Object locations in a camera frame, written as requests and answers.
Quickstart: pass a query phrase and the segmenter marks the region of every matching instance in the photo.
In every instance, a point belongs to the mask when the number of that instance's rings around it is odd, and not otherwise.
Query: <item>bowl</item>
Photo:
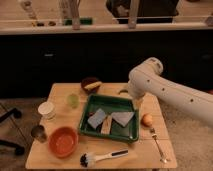
[[[81,81],[81,88],[87,93],[87,94],[91,94],[91,93],[97,93],[99,86],[92,88],[90,90],[86,89],[85,87],[89,84],[95,83],[100,81],[97,77],[86,77]]]
[[[58,158],[71,155],[78,144],[78,134],[72,127],[60,127],[49,138],[49,149]]]

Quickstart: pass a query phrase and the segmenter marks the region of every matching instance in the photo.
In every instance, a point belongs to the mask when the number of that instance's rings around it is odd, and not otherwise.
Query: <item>white cup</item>
[[[44,119],[51,119],[55,116],[54,104],[52,102],[44,102],[39,105],[38,113],[42,115]]]

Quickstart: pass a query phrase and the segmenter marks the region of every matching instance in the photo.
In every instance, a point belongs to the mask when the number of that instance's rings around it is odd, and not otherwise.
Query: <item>green tray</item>
[[[129,121],[127,126],[122,127],[116,121],[112,121],[110,134],[102,134],[101,127],[99,125],[96,130],[94,130],[88,123],[90,112],[95,112],[97,109],[101,108],[107,114],[112,112],[135,112],[132,119]],[[85,105],[83,115],[79,124],[78,131],[81,134],[95,136],[100,138],[108,138],[117,141],[124,141],[127,143],[132,143],[138,140],[138,130],[139,130],[139,117],[138,110],[134,110],[132,101],[130,99],[104,96],[98,94],[91,94],[88,97],[87,104]]]

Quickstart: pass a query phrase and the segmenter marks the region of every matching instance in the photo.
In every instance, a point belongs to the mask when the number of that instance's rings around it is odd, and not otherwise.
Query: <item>wooden table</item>
[[[118,91],[124,86],[123,83],[104,83],[98,94],[130,98],[128,94],[118,95]],[[79,95],[80,105],[73,109],[67,104],[67,96],[76,93]],[[87,95],[78,83],[56,83],[52,86],[48,101],[55,105],[56,116],[51,120],[41,119],[46,132],[50,135],[61,126],[72,126],[77,129],[81,119]],[[141,100],[140,118],[145,113],[151,113],[154,119],[154,127],[159,138],[159,143],[166,156],[171,160],[167,164],[160,162],[160,154],[152,139],[149,130],[140,126],[139,140],[132,144],[94,138],[79,135],[79,144],[76,151],[66,159],[56,158],[48,149],[48,143],[34,141],[29,153],[27,169],[83,169],[80,165],[80,157],[86,152],[105,154],[112,151],[129,149],[129,154],[116,159],[97,162],[93,169],[143,169],[143,168],[176,168],[177,162],[173,147],[167,132],[167,128],[161,113],[157,98],[149,93]]]

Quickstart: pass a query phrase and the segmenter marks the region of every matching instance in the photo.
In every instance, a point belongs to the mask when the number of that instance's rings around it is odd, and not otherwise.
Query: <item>cable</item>
[[[5,112],[8,112],[8,110],[6,109],[6,107],[1,102],[0,102],[0,106],[4,109]],[[28,143],[28,141],[27,141],[26,137],[24,136],[23,132],[21,131],[21,129],[18,127],[18,125],[15,123],[15,121],[13,120],[12,117],[9,116],[9,118],[10,118],[11,122],[13,123],[13,125],[16,127],[16,129],[19,131],[19,133],[22,136],[22,138],[24,139],[26,145],[28,147],[30,147],[30,144]]]

